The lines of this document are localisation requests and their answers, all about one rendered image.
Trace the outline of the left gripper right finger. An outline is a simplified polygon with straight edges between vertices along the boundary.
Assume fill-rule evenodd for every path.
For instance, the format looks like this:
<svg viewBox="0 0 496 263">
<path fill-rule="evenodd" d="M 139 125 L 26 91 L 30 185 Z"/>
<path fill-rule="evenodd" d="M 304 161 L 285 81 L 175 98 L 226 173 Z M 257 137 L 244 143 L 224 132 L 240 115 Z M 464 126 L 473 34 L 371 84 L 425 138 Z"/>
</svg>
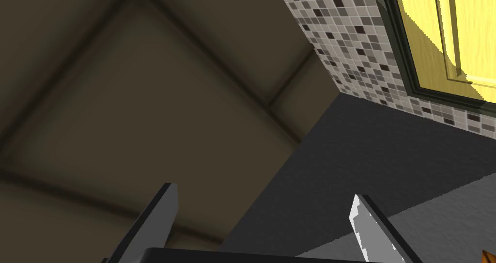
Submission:
<svg viewBox="0 0 496 263">
<path fill-rule="evenodd" d="M 354 195 L 349 220 L 365 261 L 422 263 L 370 196 Z"/>
</svg>

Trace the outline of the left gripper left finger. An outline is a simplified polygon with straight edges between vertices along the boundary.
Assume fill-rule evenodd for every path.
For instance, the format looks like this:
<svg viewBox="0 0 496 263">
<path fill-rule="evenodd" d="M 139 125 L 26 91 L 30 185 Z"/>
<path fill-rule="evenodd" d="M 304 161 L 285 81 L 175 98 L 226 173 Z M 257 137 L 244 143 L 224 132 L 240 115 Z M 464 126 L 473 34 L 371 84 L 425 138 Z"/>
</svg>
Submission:
<svg viewBox="0 0 496 263">
<path fill-rule="evenodd" d="M 177 184 L 165 183 L 117 245 L 108 263 L 141 263 L 147 249 L 164 247 L 177 211 Z"/>
</svg>

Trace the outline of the yellow wooden door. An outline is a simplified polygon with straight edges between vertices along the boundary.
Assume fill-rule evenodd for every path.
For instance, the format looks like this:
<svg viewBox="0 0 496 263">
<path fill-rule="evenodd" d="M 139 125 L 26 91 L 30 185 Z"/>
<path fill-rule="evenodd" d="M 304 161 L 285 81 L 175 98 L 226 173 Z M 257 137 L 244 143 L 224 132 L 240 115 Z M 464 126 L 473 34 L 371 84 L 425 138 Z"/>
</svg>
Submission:
<svg viewBox="0 0 496 263">
<path fill-rule="evenodd" d="M 496 0 L 396 0 L 422 89 L 496 104 Z"/>
</svg>

